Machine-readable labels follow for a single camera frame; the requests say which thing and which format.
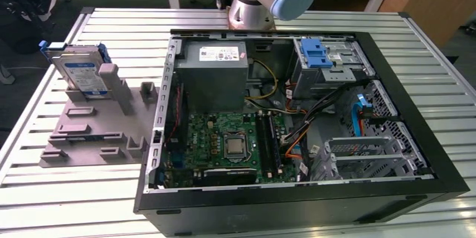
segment ram slot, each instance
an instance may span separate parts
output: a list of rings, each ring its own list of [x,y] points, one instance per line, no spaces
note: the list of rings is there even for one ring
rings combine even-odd
[[[267,120],[263,114],[256,114],[256,141],[260,151],[262,173],[266,178],[274,177],[271,151],[268,150]]]
[[[268,117],[268,144],[270,144],[270,151],[271,151],[271,156],[274,159],[274,172],[275,174],[282,174],[283,169],[282,169],[282,158],[280,158],[280,147],[278,143],[278,137],[276,137],[276,129],[275,129],[275,123],[274,123],[274,117],[271,115]]]
[[[283,173],[283,170],[275,125],[268,114],[256,116],[256,133],[263,176],[272,178],[274,175]]]

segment power supply label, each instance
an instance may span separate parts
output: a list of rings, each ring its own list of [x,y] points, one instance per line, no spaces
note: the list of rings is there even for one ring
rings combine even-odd
[[[202,47],[200,61],[239,61],[240,53],[238,47]]]
[[[68,63],[66,70],[70,78],[74,80],[79,90],[91,97],[107,94],[107,87],[99,76],[96,65],[92,62]]]

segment green motherboard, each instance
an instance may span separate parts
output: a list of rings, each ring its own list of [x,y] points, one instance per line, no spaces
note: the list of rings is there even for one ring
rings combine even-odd
[[[186,175],[187,172],[182,172],[182,170],[190,171],[214,168],[256,169],[256,183],[295,181],[292,162],[284,164],[282,167],[283,172],[275,174],[272,177],[264,176],[262,173],[255,117],[255,114],[242,113],[190,115],[187,151],[180,156],[184,166],[182,169],[175,168],[175,187],[194,186],[191,178]],[[272,122],[278,137],[286,135],[283,115],[274,114]]]

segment motherboard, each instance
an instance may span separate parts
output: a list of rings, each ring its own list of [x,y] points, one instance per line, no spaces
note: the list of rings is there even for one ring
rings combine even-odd
[[[294,164],[280,160],[279,138],[286,134],[280,113],[190,114],[187,150],[170,156],[171,186],[192,187],[200,176],[227,181],[252,175],[255,183],[295,182]],[[242,175],[232,176],[230,170]]]

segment blue cable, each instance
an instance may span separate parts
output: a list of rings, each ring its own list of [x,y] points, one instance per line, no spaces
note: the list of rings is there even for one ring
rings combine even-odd
[[[372,107],[372,104],[370,104],[364,98],[363,94],[358,94],[359,101],[352,105],[352,111],[351,111],[351,116],[352,116],[352,127],[355,129],[356,137],[362,137],[363,133],[360,132],[360,126],[359,126],[359,111],[364,107]]]

